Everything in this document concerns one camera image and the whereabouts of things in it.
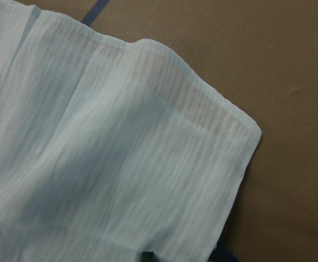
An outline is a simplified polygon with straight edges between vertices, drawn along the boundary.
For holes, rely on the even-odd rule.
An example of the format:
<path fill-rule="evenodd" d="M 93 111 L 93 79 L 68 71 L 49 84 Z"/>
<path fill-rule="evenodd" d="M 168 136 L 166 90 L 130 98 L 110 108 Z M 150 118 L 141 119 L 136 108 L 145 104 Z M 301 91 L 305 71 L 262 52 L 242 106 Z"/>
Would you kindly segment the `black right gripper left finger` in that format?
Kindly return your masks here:
<path fill-rule="evenodd" d="M 154 252 L 142 252 L 140 255 L 140 262 L 156 262 Z"/>

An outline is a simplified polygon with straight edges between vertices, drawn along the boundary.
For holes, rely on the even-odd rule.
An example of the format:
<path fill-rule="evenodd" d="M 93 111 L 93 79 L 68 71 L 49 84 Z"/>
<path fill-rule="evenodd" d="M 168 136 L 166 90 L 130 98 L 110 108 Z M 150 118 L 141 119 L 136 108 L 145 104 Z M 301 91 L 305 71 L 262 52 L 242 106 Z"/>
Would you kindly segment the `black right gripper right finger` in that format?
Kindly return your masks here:
<path fill-rule="evenodd" d="M 220 241 L 217 242 L 215 248 L 209 256 L 212 262 L 240 262 L 240 260 L 231 253 Z"/>

